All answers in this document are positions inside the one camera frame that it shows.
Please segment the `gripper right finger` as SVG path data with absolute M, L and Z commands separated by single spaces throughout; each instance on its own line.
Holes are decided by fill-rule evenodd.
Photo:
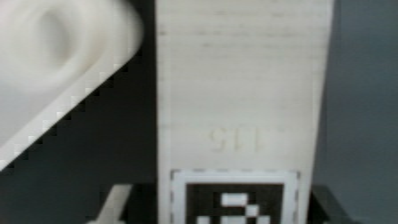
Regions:
M 325 185 L 311 188 L 309 224 L 356 224 Z

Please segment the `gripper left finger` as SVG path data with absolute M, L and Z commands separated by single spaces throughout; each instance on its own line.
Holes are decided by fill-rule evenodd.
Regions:
M 126 224 L 126 222 L 121 220 L 121 215 L 132 189 L 132 184 L 116 184 L 112 186 L 98 217 L 93 221 L 87 222 L 87 224 Z

